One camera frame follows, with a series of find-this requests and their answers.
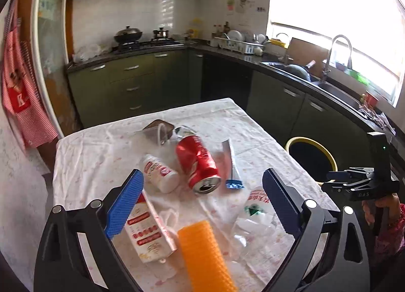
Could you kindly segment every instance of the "red striped apron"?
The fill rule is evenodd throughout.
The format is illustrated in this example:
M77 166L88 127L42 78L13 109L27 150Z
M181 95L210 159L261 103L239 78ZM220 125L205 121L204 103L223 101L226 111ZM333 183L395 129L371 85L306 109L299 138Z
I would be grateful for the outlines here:
M3 58L3 106L15 119L25 147L36 148L52 141L57 132L46 115L32 80L30 63L23 58L19 26L18 0L13 0L7 16Z

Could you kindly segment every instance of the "white plastic bottle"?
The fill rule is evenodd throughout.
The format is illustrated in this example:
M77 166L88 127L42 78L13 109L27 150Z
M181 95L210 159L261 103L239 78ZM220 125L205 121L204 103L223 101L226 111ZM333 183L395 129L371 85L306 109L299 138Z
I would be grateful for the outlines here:
M179 174L157 157L145 155L141 159L142 172L163 193L171 193L179 185Z

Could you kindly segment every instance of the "red soda can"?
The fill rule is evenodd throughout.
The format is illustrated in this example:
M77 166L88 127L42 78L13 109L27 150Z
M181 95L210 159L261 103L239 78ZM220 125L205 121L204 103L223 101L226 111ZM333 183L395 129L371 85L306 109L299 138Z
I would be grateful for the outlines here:
M176 147L183 172L188 175L188 186L196 194L208 194L218 188L221 177L218 168L200 137L190 135Z

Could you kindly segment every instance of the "backsplash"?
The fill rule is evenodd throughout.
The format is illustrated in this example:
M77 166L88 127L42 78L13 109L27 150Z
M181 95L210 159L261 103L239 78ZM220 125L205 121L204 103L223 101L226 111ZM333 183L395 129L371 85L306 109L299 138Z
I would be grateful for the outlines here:
M114 35L126 26L143 32L141 42L164 26L183 34L199 17L199 0L73 0L73 47L106 44L115 46Z

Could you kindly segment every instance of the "window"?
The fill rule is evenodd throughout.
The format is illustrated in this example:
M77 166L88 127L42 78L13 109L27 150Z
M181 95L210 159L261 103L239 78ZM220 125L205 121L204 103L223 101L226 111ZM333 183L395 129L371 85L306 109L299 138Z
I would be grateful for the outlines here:
M397 0L270 0L269 13L268 35L285 32L325 48L336 35L347 36L354 48L353 69L390 102L399 95L405 19ZM332 57L346 64L347 47L336 49Z

